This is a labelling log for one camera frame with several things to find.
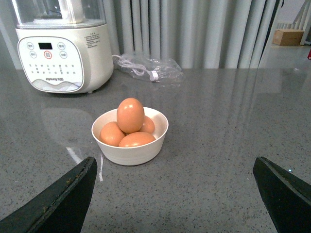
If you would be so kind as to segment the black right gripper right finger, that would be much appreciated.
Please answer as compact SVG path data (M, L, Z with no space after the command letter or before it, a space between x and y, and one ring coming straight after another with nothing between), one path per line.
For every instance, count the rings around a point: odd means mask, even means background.
M309 233L311 185L265 157L256 158L253 174L277 232Z

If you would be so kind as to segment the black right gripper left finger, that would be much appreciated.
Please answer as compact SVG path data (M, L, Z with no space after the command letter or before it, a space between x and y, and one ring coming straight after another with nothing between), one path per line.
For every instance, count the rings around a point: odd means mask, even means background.
M0 221L2 233L79 233L90 205L97 162L84 159Z

